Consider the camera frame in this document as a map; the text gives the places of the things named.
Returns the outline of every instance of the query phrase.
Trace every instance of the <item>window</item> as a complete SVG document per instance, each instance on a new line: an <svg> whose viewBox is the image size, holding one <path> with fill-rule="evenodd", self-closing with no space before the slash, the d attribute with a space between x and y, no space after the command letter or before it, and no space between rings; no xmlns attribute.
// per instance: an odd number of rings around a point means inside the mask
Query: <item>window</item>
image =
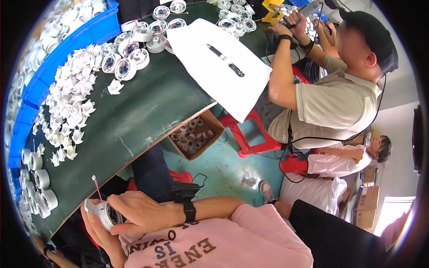
<svg viewBox="0 0 429 268"><path fill-rule="evenodd" d="M405 212L409 212L415 196L408 197L393 197L386 196L384 198L383 206L381 207L380 218L378 219L377 226L374 230L374 235L381 236L384 229L396 219L402 216Z"/></svg>

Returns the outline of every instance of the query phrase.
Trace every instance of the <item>black cap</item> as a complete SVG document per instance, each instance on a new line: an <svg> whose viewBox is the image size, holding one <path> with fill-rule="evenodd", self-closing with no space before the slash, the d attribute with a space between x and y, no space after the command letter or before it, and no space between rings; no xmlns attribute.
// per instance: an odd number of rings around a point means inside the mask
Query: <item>black cap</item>
<svg viewBox="0 0 429 268"><path fill-rule="evenodd" d="M398 69L398 52L389 31L373 15L363 11L347 12L340 8L346 25L362 31L365 42L377 56L377 63L384 73Z"/></svg>

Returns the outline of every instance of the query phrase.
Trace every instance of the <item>beige polo shirt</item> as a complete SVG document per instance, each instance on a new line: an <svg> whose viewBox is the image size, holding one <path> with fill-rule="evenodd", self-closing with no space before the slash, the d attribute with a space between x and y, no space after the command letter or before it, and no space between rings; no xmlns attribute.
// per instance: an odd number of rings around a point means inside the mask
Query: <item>beige polo shirt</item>
<svg viewBox="0 0 429 268"><path fill-rule="evenodd" d="M278 115L268 134L287 143L289 124L292 141L302 137L347 139L372 122L377 112L378 85L345 73L347 65L331 56L325 57L328 75L315 84L296 84L298 111L286 109ZM326 147L338 142L303 139L293 145L298 149Z"/></svg>

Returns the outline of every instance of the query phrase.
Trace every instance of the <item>green workbench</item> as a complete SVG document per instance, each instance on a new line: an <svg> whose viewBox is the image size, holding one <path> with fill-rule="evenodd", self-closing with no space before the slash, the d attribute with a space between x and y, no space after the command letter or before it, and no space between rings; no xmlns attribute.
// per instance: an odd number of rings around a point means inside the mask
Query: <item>green workbench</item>
<svg viewBox="0 0 429 268"><path fill-rule="evenodd" d="M170 15L167 21L183 18L188 24L197 18L212 23L218 21L219 8L211 4L190 5L189 14ZM240 37L257 56L265 56L265 32L257 28ZM66 158L54 167L49 158L54 148L44 137L41 126L36 136L29 134L26 148L33 149L40 142L45 146L43 169L51 179L50 189L58 198L58 207L42 219L33 215L33 222L41 236L48 240L83 203L95 192L92 175L101 185L133 159L161 141L177 126L195 114L213 107L216 102L192 79L173 54L163 51L150 54L149 65L137 71L130 81L124 81L119 95L110 95L107 86L113 74L96 72L94 90L87 99L95 102L96 111L87 120L83 143L76 146L74 160ZM48 108L45 107L49 121Z"/></svg>

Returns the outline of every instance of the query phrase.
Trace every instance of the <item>white paper sheet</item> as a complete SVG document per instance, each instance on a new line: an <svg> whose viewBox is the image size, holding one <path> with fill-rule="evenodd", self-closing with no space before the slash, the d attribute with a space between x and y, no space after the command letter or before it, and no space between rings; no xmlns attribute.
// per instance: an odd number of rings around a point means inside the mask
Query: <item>white paper sheet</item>
<svg viewBox="0 0 429 268"><path fill-rule="evenodd" d="M186 27L168 29L167 36L192 78L243 123L268 83L272 69L231 34L202 18ZM225 55L245 76L239 77L206 44Z"/></svg>

